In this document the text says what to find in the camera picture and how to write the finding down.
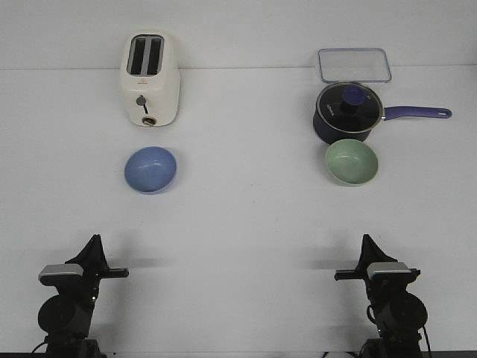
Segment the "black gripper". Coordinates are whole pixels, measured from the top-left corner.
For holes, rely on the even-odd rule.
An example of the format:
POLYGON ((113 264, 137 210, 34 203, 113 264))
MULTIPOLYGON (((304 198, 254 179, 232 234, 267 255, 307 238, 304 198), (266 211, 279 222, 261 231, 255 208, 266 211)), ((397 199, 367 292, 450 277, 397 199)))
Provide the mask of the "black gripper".
POLYGON ((361 253, 358 264, 354 269, 338 269, 334 273, 334 279, 339 280, 362 280, 365 284, 366 295, 373 297, 373 285, 367 272, 372 263, 396 262, 397 259, 388 256, 372 239, 369 234, 364 234, 361 243, 361 253))
POLYGON ((111 268, 107 263, 100 234, 94 234, 80 253, 65 261, 65 264, 78 264, 83 269, 80 287, 82 298, 97 298, 99 285, 103 279, 129 276, 128 268, 111 268))

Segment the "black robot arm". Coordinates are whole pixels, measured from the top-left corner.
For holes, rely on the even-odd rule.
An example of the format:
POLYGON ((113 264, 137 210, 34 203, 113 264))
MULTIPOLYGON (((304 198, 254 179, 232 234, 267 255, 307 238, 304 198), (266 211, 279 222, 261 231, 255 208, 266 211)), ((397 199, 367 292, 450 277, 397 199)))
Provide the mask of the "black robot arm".
POLYGON ((422 357, 420 340, 428 320, 424 303, 407 290, 421 271, 388 256, 369 234, 362 237, 361 253, 354 269, 337 270, 334 279, 361 280, 369 304, 368 320, 379 336, 367 339, 353 357, 422 357))
POLYGON ((37 315, 38 325, 46 332, 45 356, 105 357, 98 341, 89 338, 100 283, 128 275, 127 268, 108 265, 99 234, 93 235, 77 256, 46 265, 38 281, 54 287, 57 294, 40 307, 37 315))

